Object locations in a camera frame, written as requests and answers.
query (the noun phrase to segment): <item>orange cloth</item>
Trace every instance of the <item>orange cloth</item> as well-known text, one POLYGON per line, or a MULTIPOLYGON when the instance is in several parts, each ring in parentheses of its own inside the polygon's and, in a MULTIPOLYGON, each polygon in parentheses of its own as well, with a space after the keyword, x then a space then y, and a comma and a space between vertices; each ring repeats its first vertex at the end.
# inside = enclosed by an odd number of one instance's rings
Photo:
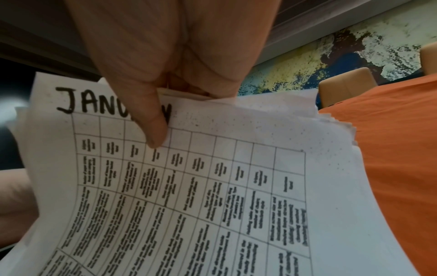
POLYGON ((383 85, 320 111, 357 127, 367 176, 422 276, 437 275, 437 74, 383 85))

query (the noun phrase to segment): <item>floor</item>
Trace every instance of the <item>floor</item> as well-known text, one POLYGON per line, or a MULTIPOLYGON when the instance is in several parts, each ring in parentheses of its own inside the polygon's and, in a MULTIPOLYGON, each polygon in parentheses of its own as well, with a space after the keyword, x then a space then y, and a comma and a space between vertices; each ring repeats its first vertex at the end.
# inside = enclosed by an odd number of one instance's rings
POLYGON ((419 49, 437 41, 437 0, 414 0, 254 67, 239 95, 317 88, 369 67, 379 84, 420 70, 419 49))

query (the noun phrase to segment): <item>human hand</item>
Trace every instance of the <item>human hand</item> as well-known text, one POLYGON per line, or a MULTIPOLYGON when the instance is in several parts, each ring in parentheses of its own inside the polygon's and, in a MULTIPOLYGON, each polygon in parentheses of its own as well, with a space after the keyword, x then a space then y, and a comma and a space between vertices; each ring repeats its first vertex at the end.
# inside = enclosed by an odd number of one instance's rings
POLYGON ((0 171, 0 248, 18 242, 37 218, 26 170, 0 171))
POLYGON ((66 0, 96 66, 144 131, 167 134, 157 87, 236 96, 280 0, 66 0))

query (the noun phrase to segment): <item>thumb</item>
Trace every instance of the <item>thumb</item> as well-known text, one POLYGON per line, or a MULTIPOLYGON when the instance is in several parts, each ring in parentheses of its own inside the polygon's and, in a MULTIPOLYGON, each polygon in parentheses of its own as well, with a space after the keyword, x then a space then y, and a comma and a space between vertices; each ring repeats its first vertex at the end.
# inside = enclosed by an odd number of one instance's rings
POLYGON ((150 83, 129 81, 119 83, 107 79, 115 94, 146 135, 147 145, 157 148, 167 137, 167 123, 162 113, 156 87, 150 83))

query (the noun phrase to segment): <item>sheet of paper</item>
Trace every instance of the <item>sheet of paper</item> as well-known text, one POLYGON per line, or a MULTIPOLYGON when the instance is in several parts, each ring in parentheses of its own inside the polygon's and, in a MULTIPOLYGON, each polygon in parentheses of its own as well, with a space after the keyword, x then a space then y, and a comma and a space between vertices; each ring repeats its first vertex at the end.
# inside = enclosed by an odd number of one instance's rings
POLYGON ((417 275, 342 125, 163 105, 151 150, 109 87, 38 74, 25 146, 41 216, 10 275, 417 275))

